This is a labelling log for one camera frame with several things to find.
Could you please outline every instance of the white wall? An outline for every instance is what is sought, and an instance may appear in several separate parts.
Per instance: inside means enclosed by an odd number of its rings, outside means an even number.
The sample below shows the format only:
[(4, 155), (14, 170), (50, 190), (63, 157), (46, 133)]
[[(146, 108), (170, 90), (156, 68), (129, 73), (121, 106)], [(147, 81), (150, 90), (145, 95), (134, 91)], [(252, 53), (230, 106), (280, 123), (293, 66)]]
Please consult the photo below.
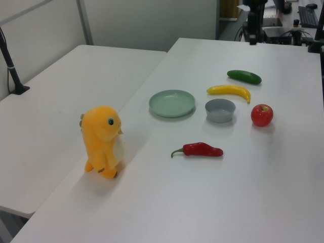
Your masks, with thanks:
[[(1, 28), (23, 84), (86, 43), (76, 0), (53, 0)], [(0, 100), (7, 95), (7, 65), (0, 54)]]
[(215, 39), (219, 0), (80, 0), (94, 45), (168, 51), (180, 37)]
[(0, 8), (0, 25), (21, 16), (30, 10), (36, 9), (51, 0), (1, 0)]

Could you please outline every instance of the green plate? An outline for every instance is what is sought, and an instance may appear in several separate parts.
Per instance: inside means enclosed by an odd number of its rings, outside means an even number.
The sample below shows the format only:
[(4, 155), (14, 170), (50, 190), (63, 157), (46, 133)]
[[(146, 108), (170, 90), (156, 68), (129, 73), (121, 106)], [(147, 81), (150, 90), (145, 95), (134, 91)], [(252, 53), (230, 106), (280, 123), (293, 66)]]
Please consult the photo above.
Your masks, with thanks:
[(183, 90), (165, 90), (153, 95), (149, 106), (157, 115), (178, 117), (189, 113), (195, 106), (195, 100)]

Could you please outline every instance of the cucumber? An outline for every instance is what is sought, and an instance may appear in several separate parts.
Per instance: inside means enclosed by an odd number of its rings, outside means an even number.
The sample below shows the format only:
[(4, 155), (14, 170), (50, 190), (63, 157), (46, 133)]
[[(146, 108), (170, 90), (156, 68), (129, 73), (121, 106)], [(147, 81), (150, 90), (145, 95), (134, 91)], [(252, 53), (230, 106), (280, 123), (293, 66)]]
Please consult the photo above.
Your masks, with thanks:
[(256, 74), (242, 70), (231, 70), (227, 72), (227, 75), (233, 79), (254, 85), (258, 85), (262, 81), (261, 78)]

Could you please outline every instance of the red apple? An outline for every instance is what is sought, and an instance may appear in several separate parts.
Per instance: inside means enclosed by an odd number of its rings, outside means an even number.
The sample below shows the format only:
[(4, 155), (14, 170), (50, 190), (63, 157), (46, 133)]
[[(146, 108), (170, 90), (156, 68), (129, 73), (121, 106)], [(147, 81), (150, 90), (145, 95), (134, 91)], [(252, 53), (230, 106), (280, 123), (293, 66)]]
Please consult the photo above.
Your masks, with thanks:
[(269, 125), (273, 118), (273, 110), (265, 104), (256, 105), (251, 111), (251, 119), (253, 124), (258, 127)]

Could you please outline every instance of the electronic equipment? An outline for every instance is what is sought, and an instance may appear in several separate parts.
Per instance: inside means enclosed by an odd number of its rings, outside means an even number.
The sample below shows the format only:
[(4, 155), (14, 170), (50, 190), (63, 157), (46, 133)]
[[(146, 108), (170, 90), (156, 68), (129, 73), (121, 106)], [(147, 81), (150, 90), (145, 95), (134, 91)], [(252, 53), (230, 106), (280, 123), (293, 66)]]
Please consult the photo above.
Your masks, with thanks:
[[(243, 0), (243, 4), (250, 7), (250, 12), (248, 14), (248, 21), (243, 23), (242, 26), (244, 37), (246, 41), (250, 42), (250, 45), (256, 45), (257, 42), (262, 42), (264, 35), (266, 35), (266, 37), (271, 37), (272, 35), (272, 33), (269, 32), (264, 33), (262, 29), (264, 5), (266, 2), (267, 0)], [(282, 10), (282, 3), (283, 3), (283, 9), (285, 9), (285, 6), (286, 8), (288, 7), (288, 9), (291, 8), (291, 3), (285, 4), (284, 0), (274, 0), (274, 3), (278, 10)], [(324, 38), (323, 26), (324, 26), (324, 5), (322, 5), (319, 21), (316, 26), (315, 38), (313, 41), (307, 40), (307, 43), (310, 44), (308, 46), (308, 52), (322, 53), (322, 46), (324, 46), (324, 41), (323, 39), (321, 39)]]
[(292, 35), (289, 28), (264, 29), (264, 41), (268, 44), (291, 45)]
[(302, 27), (317, 28), (318, 19), (315, 15), (314, 9), (298, 6), (298, 13)]
[(307, 4), (306, 7), (311, 9), (317, 9), (317, 4)]
[(283, 14), (289, 14), (292, 11), (292, 3), (286, 2), (285, 0), (273, 0), (277, 10)]
[(263, 27), (274, 27), (274, 26), (282, 26), (282, 22), (279, 18), (265, 18), (262, 20)]

